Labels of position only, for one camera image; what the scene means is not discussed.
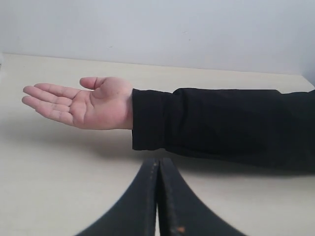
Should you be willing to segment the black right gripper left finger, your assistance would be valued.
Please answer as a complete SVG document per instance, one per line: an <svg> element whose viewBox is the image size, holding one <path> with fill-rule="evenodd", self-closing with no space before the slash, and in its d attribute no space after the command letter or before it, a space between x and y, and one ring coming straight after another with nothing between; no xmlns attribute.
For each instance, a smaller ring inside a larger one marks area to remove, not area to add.
<svg viewBox="0 0 315 236"><path fill-rule="evenodd" d="M153 236L158 160L147 159L119 200L80 236Z"/></svg>

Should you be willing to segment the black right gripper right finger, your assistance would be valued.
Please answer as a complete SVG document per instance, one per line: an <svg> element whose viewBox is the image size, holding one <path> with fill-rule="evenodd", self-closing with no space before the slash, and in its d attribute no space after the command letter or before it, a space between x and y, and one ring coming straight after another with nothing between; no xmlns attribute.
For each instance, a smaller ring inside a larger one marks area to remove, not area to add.
<svg viewBox="0 0 315 236"><path fill-rule="evenodd" d="M241 236L192 191L169 158L159 161L158 221L161 236Z"/></svg>

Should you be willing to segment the person's open hand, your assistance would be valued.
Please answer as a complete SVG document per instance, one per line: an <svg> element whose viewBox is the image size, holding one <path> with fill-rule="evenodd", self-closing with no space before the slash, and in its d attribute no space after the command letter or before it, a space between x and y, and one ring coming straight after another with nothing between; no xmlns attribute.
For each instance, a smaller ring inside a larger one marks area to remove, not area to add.
<svg viewBox="0 0 315 236"><path fill-rule="evenodd" d="M132 85L115 77L86 77L83 89L39 83L22 102L45 118L89 130L133 128Z"/></svg>

